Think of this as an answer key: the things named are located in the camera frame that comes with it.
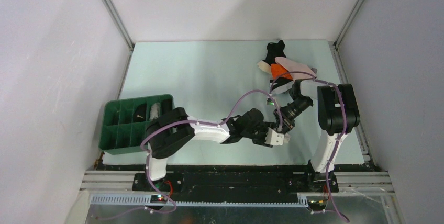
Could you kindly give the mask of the white pink-trimmed underwear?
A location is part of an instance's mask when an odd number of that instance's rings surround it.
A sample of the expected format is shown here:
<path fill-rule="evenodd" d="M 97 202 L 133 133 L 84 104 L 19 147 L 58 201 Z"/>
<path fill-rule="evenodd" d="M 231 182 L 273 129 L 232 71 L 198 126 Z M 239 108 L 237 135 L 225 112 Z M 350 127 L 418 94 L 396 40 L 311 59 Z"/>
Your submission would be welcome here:
<path fill-rule="evenodd" d="M 283 143 L 284 144 L 288 144 L 289 143 L 289 141 L 290 141 L 290 139 L 291 139 L 291 135 L 290 134 L 285 134 L 284 135 L 284 140 L 283 140 Z"/>

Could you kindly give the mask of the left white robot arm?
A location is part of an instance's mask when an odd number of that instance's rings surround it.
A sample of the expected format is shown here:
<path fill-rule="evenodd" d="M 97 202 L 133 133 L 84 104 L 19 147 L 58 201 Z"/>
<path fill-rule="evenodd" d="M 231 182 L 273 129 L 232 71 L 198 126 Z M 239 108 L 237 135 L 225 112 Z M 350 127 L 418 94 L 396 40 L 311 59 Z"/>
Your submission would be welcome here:
<path fill-rule="evenodd" d="M 161 190 L 165 186 L 168 158 L 192 140 L 234 144 L 246 138 L 253 144 L 270 147 L 267 133 L 276 127 L 276 123 L 264 121 L 257 109 L 222 121 L 208 121 L 189 116 L 183 107 L 175 108 L 146 126 L 146 138 L 141 143 L 147 152 L 145 184 L 153 191 Z"/>

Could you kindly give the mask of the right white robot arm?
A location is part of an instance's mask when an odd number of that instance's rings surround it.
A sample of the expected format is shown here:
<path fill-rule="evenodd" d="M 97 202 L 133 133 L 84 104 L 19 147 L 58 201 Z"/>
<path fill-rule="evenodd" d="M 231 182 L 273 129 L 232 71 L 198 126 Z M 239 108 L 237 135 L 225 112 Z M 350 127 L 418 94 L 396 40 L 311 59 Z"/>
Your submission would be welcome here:
<path fill-rule="evenodd" d="M 335 85 L 321 80 L 294 82 L 289 92 L 292 102 L 273 112 L 283 133 L 294 128 L 295 119 L 317 105 L 321 136 L 315 154 L 308 161 L 304 183 L 317 192 L 332 182 L 334 161 L 344 139 L 360 123 L 360 114 L 351 84 Z"/>

